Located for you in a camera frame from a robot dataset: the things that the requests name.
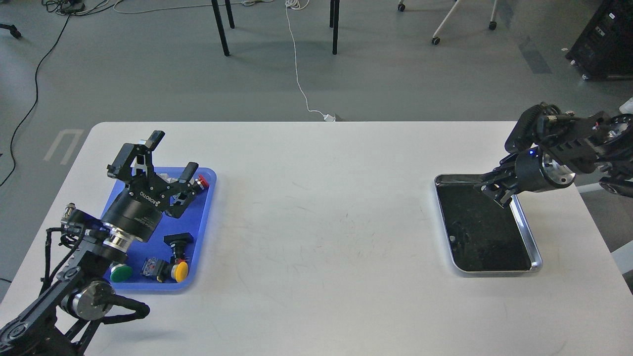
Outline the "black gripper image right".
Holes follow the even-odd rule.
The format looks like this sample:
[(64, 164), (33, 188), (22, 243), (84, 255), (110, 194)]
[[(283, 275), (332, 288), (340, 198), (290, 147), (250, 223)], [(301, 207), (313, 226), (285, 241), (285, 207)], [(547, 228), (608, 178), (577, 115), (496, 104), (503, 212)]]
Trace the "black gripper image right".
[(488, 190), (488, 197), (501, 208), (506, 208), (512, 197), (520, 192), (546, 192), (569, 187), (576, 173), (567, 165), (559, 164), (540, 148), (531, 148), (504, 158), (505, 164), (480, 176), (474, 185)]

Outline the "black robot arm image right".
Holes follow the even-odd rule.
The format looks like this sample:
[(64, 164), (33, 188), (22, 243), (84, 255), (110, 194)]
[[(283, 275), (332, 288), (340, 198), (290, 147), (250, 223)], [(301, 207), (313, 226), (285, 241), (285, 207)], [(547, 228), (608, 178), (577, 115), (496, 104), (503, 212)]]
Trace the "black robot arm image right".
[(508, 155), (475, 184), (502, 207), (521, 192), (563, 189), (594, 171), (604, 174), (598, 183), (606, 191), (633, 195), (631, 114), (599, 111), (583, 118), (554, 104), (536, 104), (520, 115), (504, 148)]

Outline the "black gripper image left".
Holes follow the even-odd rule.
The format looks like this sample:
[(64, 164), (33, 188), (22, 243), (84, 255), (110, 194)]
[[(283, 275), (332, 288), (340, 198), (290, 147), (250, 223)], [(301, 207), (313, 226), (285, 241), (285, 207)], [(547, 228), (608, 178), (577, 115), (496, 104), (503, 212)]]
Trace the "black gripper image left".
[(179, 178), (155, 173), (152, 151), (164, 136), (155, 130), (144, 142), (125, 143), (107, 166), (107, 176), (125, 186), (104, 212), (102, 223), (143, 242), (149, 241), (163, 216), (181, 218), (199, 191), (192, 180), (199, 167), (195, 162), (189, 162)]

